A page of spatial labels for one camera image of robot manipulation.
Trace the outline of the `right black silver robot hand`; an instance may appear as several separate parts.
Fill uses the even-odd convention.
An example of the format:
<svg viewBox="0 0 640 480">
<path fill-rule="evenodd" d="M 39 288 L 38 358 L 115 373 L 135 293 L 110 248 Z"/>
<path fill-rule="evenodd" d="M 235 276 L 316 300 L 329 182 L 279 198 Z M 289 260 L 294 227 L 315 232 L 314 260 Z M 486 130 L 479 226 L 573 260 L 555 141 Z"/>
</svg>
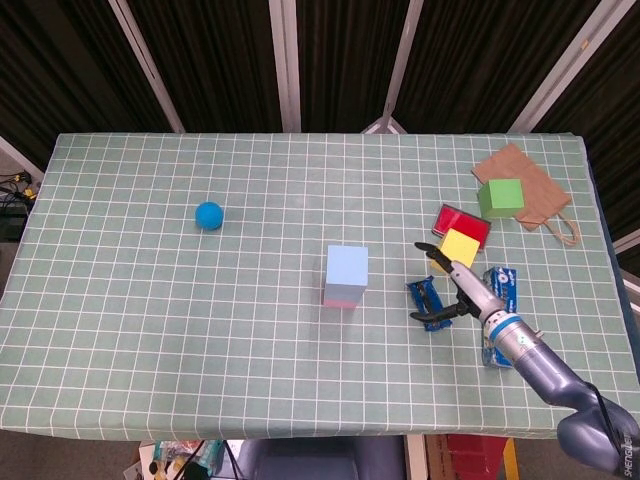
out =
<svg viewBox="0 0 640 480">
<path fill-rule="evenodd" d="M 448 274 L 457 287 L 454 305 L 444 307 L 436 313 L 411 312 L 410 317 L 424 324 L 453 319 L 470 314 L 472 317 L 484 322 L 491 315 L 504 309 L 504 303 L 497 297 L 481 279 L 464 264 L 450 260 L 440 249 L 430 243 L 415 242 L 415 247 L 424 251 L 426 256 L 436 263 Z"/>
</svg>

